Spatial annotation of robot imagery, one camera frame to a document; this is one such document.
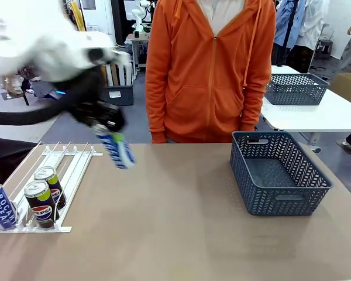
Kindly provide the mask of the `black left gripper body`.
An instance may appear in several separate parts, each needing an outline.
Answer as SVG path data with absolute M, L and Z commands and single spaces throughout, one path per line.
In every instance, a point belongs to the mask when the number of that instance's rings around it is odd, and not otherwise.
M 111 132 L 120 132 L 126 125 L 123 112 L 117 105 L 98 100 L 82 102 L 71 108 L 71 115 L 80 123 L 92 128 L 101 124 Z

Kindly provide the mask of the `blue Pocari Sweat can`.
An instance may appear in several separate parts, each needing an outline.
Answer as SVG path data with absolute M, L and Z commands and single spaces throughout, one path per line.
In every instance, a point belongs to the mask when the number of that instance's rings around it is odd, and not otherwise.
M 134 155 L 128 143 L 114 142 L 111 133 L 105 126 L 94 127 L 95 134 L 100 142 L 105 146 L 114 164 L 119 169 L 130 169 L 135 165 Z
M 9 230 L 16 226 L 17 210 L 0 184 L 0 230 Z

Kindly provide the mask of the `black Pepsi can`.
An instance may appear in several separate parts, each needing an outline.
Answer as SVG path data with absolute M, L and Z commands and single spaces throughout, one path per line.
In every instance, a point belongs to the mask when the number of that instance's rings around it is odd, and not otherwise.
M 34 180 L 25 185 L 24 195 L 40 228 L 53 228 L 59 212 L 45 180 Z
M 55 168 L 51 166 L 38 168 L 34 172 L 34 178 L 36 180 L 44 180 L 47 182 L 57 209 L 62 210 L 66 205 L 66 197 Z

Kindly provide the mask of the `blue-grey plastic basket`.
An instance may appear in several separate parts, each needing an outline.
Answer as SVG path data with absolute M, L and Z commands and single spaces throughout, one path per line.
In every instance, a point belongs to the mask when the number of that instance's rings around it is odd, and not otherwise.
M 273 105 L 319 105 L 329 83 L 313 74 L 272 74 L 265 98 Z
M 333 187 L 287 132 L 233 132 L 230 166 L 251 215 L 312 215 Z

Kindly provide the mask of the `person's right forearm orange sleeve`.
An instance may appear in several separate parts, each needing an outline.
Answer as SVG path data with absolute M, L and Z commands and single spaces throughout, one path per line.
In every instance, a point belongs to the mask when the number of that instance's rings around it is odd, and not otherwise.
M 146 108 L 152 143 L 166 143 L 166 79 L 162 73 L 151 71 L 149 67 L 146 71 Z

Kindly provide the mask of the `person's left forearm orange sleeve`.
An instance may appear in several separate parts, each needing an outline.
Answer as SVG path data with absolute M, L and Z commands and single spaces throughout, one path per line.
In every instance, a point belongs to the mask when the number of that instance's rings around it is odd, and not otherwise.
M 254 131 L 259 121 L 268 75 L 261 71 L 247 75 L 247 81 L 243 88 L 243 109 L 240 118 L 240 131 Z

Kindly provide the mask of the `grey workbench cart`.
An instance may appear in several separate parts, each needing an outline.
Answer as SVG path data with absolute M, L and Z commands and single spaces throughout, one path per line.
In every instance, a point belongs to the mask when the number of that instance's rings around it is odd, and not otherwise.
M 146 67 L 149 37 L 150 33 L 139 33 L 137 37 L 134 33 L 131 33 L 126 38 L 132 44 L 132 57 L 135 70 Z

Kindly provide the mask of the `yellow roll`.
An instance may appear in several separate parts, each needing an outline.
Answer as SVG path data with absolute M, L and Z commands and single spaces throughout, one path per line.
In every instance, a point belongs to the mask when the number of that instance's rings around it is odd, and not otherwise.
M 79 31 L 85 31 L 85 25 L 84 25 L 84 20 L 83 20 L 83 17 L 82 17 L 82 13 L 81 13 L 76 1 L 72 0 L 70 2 L 70 6 L 71 6 L 71 9 L 72 9 L 72 12 L 73 12 L 73 15 L 74 15 L 75 22 L 77 24 L 77 29 Z

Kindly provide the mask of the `person in orange hoodie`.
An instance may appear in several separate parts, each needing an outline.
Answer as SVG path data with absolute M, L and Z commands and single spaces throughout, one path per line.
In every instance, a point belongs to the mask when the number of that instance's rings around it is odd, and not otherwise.
M 146 71 L 166 79 L 166 142 L 232 140 L 247 75 L 269 83 L 275 31 L 272 0 L 158 0 Z

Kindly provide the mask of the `black cloth covered stand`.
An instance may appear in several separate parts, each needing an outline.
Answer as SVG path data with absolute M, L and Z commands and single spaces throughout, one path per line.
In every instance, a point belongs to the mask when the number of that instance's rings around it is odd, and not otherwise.
M 0 138 L 0 184 L 4 184 L 36 145 L 33 142 Z

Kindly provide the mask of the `white side table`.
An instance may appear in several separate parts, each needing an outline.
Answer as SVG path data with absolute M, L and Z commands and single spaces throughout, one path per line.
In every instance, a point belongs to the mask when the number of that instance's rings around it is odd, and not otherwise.
M 351 132 L 351 103 L 326 90 L 319 105 L 273 105 L 263 99 L 261 117 L 275 131 L 298 132 L 316 153 L 324 132 Z

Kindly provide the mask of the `black clothes rack pole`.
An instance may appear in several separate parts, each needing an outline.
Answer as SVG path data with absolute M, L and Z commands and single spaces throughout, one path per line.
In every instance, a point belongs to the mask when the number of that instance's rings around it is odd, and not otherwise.
M 283 64 L 283 57 L 284 57 L 284 53 L 285 53 L 286 48 L 287 48 L 287 43 L 288 43 L 288 38 L 290 37 L 291 28 L 293 26 L 293 20 L 294 20 L 297 5 L 298 5 L 298 0 L 294 0 L 292 10 L 290 13 L 290 17 L 289 17 L 289 21 L 288 21 L 288 25 L 287 25 L 287 30 L 286 30 L 283 46 L 281 48 L 280 57 L 278 58 L 278 65 L 279 66 L 282 66 L 282 64 Z

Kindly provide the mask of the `hanging white coat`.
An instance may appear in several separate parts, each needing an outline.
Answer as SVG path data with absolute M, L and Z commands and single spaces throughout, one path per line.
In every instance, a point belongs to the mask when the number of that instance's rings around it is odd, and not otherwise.
M 328 13 L 330 0 L 307 0 L 296 46 L 315 49 Z

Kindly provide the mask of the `grey step stool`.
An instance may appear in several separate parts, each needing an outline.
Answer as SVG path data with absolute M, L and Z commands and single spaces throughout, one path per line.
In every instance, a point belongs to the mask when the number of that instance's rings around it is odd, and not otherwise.
M 324 33 L 324 29 L 327 27 L 329 27 L 329 24 L 324 23 L 315 49 L 316 57 L 323 59 L 329 59 L 331 57 L 331 52 L 333 48 L 332 35 Z

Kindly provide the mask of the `brown cardboard box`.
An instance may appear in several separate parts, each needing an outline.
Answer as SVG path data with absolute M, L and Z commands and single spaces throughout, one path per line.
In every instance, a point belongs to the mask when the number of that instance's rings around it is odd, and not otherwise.
M 330 83 L 329 89 L 351 102 L 351 73 L 340 73 Z

